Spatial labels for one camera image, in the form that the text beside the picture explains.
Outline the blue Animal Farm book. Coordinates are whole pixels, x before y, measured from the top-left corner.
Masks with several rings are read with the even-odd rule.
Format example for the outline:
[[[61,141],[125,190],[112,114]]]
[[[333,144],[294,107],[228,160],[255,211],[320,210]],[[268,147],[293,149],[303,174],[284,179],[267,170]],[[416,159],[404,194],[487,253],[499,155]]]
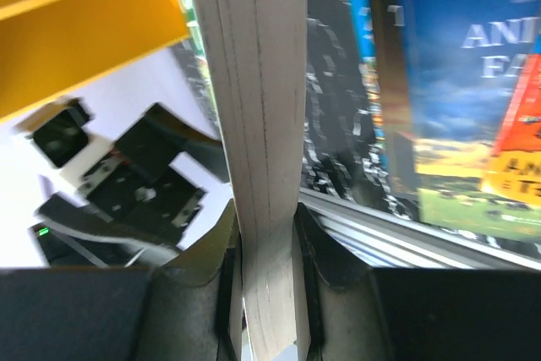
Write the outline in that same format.
[[[422,222],[540,239],[540,205],[480,188],[527,56],[540,0],[370,0],[388,160]]]

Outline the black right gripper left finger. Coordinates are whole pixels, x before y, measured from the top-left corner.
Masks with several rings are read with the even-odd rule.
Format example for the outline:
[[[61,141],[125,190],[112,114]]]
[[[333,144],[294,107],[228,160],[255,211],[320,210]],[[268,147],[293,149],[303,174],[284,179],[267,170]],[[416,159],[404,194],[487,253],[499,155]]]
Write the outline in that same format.
[[[4,360],[238,360],[238,224],[216,225],[161,267],[67,266],[1,274]]]

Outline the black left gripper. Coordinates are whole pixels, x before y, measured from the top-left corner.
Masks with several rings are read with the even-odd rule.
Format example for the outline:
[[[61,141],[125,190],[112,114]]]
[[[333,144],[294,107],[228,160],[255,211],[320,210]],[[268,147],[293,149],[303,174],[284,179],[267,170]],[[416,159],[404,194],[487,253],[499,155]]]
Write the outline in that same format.
[[[86,207],[53,194],[37,214],[71,237],[176,251],[205,192],[171,164],[187,144],[203,139],[155,103],[85,173],[77,192]]]

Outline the green 104-storey treehouse book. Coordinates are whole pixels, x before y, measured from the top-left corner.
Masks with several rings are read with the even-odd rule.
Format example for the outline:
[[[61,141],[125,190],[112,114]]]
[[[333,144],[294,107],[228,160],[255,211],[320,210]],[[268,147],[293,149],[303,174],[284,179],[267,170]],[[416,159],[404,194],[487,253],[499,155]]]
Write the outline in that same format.
[[[256,357],[296,339],[292,235],[303,159],[307,0],[194,0],[243,243]]]

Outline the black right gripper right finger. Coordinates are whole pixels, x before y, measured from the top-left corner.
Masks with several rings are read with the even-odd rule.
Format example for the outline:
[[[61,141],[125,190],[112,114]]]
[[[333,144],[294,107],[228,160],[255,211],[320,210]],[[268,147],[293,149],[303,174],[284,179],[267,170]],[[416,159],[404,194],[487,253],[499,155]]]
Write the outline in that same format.
[[[305,205],[294,216],[302,360],[537,360],[536,271],[374,268],[328,235]]]

